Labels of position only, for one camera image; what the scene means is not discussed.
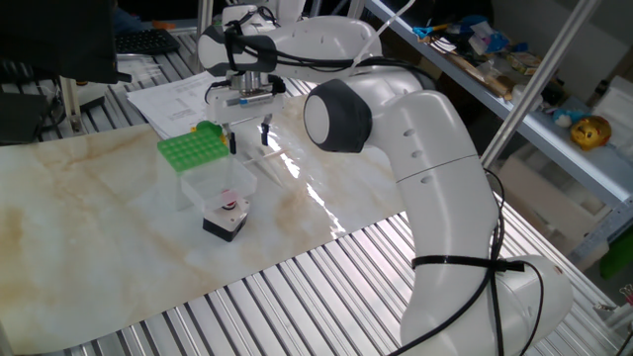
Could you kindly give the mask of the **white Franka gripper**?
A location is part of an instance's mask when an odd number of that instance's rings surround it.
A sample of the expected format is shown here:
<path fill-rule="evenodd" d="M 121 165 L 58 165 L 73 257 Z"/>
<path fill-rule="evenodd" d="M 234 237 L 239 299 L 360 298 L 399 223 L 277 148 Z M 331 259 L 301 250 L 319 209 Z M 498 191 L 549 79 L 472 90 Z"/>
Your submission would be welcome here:
<path fill-rule="evenodd" d="M 207 118 L 215 124 L 226 124 L 225 131 L 231 154 L 236 154 L 235 134 L 229 124 L 246 119 L 264 117 L 261 127 L 261 143 L 268 145 L 272 114 L 284 108 L 284 95 L 264 92 L 243 97 L 239 91 L 229 88 L 213 88 L 206 95 Z"/>

